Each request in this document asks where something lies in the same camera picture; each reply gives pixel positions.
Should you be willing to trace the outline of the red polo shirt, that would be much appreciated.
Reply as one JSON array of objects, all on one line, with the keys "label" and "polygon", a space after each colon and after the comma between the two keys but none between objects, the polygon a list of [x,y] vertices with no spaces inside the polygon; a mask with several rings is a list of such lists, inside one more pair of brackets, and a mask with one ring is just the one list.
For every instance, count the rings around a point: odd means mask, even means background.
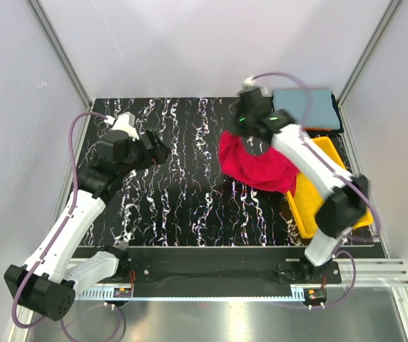
[{"label": "red polo shirt", "polygon": [[242,138],[224,131],[218,153],[221,172],[257,190],[294,193],[299,170],[281,153],[269,148],[251,155]]}]

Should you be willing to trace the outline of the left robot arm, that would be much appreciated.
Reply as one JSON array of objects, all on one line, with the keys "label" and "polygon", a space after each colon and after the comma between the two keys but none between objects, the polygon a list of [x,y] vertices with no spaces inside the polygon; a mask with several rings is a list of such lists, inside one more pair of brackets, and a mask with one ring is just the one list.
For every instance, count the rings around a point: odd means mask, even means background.
[{"label": "left robot arm", "polygon": [[82,291],[104,279],[125,279],[131,262],[124,247],[104,247],[72,268],[68,263],[127,176],[162,165],[169,155],[170,148],[150,130],[142,136],[132,127],[105,133],[91,161],[78,173],[68,204],[45,240],[22,266],[11,265],[5,271],[13,306],[60,321]]}]

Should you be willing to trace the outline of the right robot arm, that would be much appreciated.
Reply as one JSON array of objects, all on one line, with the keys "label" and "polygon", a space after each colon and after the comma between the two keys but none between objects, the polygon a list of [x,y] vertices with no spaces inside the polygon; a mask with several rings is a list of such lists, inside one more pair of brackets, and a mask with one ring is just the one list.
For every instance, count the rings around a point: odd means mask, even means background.
[{"label": "right robot arm", "polygon": [[319,192],[317,232],[290,269],[294,280],[311,280],[328,267],[335,252],[367,211],[369,181],[340,167],[321,150],[286,110],[272,110],[257,85],[238,93],[232,130],[255,136],[284,155]]}]

